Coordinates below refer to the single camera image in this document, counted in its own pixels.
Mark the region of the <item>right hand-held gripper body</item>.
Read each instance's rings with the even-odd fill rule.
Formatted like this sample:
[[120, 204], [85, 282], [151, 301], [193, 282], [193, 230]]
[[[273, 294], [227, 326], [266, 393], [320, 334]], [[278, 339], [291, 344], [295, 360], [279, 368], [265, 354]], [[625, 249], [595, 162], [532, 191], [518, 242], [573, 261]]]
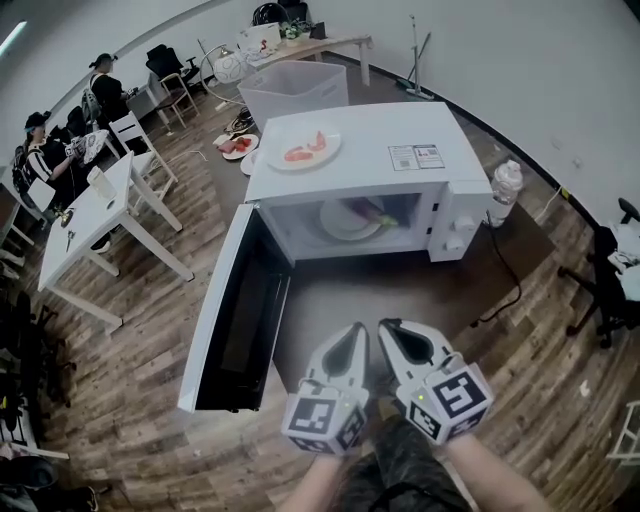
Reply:
[[405, 418], [434, 445], [472, 432], [494, 402], [478, 365], [460, 355], [447, 356], [417, 382], [400, 386], [397, 398]]

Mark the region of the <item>purple eggplant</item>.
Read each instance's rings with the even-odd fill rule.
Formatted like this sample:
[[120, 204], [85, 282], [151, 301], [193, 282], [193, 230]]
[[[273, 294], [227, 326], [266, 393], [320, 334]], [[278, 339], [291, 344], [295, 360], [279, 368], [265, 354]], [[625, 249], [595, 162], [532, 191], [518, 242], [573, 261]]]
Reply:
[[399, 225], [395, 217], [387, 214], [382, 207], [374, 204], [369, 198], [350, 198], [346, 199], [345, 202], [350, 210], [369, 222], [377, 223], [384, 227]]

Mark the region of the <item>white microwave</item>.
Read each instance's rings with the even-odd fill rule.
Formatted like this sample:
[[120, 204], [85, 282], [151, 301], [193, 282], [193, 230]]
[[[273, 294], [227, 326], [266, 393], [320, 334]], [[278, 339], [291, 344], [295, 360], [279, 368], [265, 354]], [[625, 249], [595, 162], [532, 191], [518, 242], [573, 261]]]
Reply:
[[409, 251], [459, 260], [490, 198], [442, 102], [268, 120], [202, 304], [178, 407], [259, 408], [297, 263]]

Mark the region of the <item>person's right forearm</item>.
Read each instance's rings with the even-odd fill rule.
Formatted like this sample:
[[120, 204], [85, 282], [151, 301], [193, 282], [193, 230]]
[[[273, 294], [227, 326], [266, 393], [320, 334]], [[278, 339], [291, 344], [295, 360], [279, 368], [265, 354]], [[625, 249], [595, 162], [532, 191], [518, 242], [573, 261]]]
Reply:
[[553, 512], [529, 480], [474, 435], [459, 436], [443, 449], [482, 512]]

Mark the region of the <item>person's camouflage shorts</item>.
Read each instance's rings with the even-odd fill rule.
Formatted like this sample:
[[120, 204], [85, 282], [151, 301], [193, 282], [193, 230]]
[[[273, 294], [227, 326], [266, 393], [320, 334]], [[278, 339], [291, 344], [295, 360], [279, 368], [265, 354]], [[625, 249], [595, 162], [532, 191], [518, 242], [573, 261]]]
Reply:
[[472, 512], [426, 437], [405, 419], [388, 418], [372, 445], [343, 477], [331, 512]]

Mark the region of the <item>clear plastic bottle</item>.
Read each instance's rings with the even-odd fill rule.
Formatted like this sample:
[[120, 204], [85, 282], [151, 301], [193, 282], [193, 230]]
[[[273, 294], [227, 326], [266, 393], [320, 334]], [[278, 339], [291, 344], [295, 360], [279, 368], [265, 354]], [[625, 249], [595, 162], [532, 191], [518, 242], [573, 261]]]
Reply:
[[524, 187], [521, 166], [514, 160], [499, 165], [491, 180], [493, 198], [489, 208], [489, 224], [494, 228], [503, 225]]

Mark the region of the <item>floor mop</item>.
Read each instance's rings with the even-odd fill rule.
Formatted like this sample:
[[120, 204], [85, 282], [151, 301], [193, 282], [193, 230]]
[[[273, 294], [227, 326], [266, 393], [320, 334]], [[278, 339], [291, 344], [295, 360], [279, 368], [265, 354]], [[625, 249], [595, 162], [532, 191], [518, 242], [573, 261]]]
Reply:
[[406, 94], [419, 98], [425, 101], [432, 101], [434, 96], [427, 94], [422, 89], [421, 84], [421, 62], [424, 52], [431, 39], [431, 33], [428, 32], [421, 44], [418, 44], [417, 23], [416, 17], [413, 14], [409, 15], [412, 24], [412, 36], [413, 45], [411, 47], [414, 63], [411, 71], [406, 78], [397, 78], [396, 84], [405, 91]]

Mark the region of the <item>white table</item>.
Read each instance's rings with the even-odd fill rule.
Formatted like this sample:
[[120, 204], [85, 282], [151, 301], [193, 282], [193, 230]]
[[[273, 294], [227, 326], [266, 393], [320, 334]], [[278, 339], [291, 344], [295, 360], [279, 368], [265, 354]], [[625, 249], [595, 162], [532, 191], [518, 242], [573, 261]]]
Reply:
[[[121, 317], [57, 286], [58, 279], [82, 257], [93, 261], [113, 276], [119, 274], [117, 267], [91, 250], [91, 246], [101, 237], [107, 235], [111, 229], [118, 225], [124, 227], [185, 281], [189, 282], [194, 279], [194, 273], [165, 249], [128, 213], [130, 154], [128, 153], [117, 161], [105, 173], [117, 191], [113, 200], [105, 201], [92, 188], [87, 188], [72, 203], [74, 212], [69, 224], [63, 227], [60, 220], [53, 223], [49, 231], [38, 282], [40, 292], [48, 290], [84, 312], [116, 327], [122, 325]], [[69, 229], [75, 232], [75, 237], [69, 251], [65, 252]]]

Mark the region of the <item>white cup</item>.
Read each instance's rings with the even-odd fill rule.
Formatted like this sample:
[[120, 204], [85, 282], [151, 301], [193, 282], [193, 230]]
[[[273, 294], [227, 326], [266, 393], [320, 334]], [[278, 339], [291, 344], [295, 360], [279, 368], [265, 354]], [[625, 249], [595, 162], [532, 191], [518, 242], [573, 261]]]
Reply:
[[107, 179], [105, 173], [97, 166], [94, 166], [87, 175], [89, 186], [105, 201], [113, 200], [117, 191]]

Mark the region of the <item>white plastic storage bin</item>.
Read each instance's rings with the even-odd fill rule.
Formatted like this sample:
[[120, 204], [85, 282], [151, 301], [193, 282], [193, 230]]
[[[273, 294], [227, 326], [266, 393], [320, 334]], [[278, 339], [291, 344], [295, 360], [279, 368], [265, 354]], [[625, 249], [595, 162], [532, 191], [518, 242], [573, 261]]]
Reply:
[[349, 105], [343, 65], [288, 60], [245, 78], [238, 90], [259, 132], [271, 118]]

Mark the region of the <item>light wooden chair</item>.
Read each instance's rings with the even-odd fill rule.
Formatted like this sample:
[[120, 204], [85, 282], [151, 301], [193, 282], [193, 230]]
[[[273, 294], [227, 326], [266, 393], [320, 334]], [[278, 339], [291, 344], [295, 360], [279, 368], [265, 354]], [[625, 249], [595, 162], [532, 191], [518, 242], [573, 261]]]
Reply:
[[179, 121], [183, 128], [186, 127], [184, 121], [184, 113], [191, 109], [196, 116], [200, 115], [200, 111], [188, 89], [182, 76], [179, 73], [171, 73], [160, 80], [160, 85], [164, 89], [166, 95], [156, 107], [158, 113], [170, 110], [174, 117]]

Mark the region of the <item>white chair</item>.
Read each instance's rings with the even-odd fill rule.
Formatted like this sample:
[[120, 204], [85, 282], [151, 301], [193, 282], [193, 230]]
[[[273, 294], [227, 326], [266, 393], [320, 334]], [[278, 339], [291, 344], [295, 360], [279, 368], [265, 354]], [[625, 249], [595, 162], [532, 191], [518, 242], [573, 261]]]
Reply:
[[[137, 200], [133, 205], [128, 205], [128, 213], [131, 216], [137, 216], [140, 204], [142, 202], [146, 202], [156, 213], [161, 215], [176, 232], [181, 231], [183, 229], [182, 224], [164, 204], [164, 198], [169, 192], [171, 186], [178, 182], [177, 176], [155, 148], [133, 113], [128, 113], [123, 118], [111, 122], [109, 126], [114, 132], [117, 140], [123, 146], [126, 146], [127, 143], [131, 142], [133, 139], [140, 138], [146, 148], [146, 150], [140, 155], [134, 155], [133, 153], [130, 154], [131, 171], [129, 187], [134, 187], [137, 191]], [[149, 176], [153, 172], [155, 164], [158, 164], [168, 176], [165, 183], [157, 190], [153, 190], [145, 181], [145, 177]]]

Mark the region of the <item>white paper bag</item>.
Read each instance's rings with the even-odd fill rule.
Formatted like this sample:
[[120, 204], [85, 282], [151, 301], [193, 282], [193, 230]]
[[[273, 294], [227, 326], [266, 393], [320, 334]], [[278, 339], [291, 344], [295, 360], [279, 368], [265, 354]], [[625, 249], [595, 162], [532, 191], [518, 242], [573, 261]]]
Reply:
[[236, 34], [236, 41], [242, 53], [254, 60], [271, 55], [281, 43], [280, 25], [268, 23], [252, 26]]

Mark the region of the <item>green potted plant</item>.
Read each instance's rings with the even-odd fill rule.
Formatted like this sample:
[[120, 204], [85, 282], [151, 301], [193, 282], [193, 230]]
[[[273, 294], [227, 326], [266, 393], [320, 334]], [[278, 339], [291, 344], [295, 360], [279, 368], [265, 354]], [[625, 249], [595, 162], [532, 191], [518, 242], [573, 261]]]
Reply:
[[299, 44], [304, 37], [309, 36], [310, 30], [309, 23], [299, 19], [279, 24], [281, 39], [289, 46]]

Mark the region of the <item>white frame stand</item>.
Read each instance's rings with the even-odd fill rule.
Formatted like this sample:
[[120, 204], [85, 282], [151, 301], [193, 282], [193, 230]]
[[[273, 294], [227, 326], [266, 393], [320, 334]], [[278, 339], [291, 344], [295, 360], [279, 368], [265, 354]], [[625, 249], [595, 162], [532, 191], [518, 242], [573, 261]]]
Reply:
[[640, 400], [626, 404], [620, 433], [606, 458], [618, 461], [622, 466], [640, 467]]

